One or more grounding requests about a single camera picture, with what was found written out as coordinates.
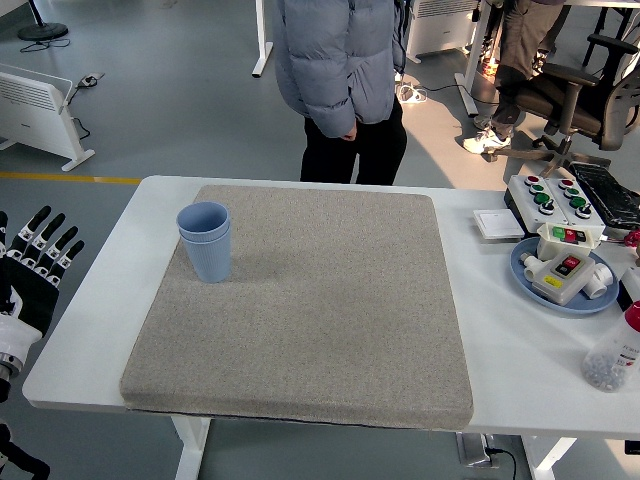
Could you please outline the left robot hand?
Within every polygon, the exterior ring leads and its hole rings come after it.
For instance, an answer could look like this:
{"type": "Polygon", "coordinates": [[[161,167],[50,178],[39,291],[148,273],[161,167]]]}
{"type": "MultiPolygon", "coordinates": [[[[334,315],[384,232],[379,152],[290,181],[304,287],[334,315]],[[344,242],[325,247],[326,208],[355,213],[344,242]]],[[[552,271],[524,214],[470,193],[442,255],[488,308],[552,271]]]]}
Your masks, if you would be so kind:
{"type": "Polygon", "coordinates": [[[66,216],[43,206],[12,238],[1,214],[1,357],[23,362],[47,333],[60,282],[83,250],[78,228],[60,233],[66,216]]]}

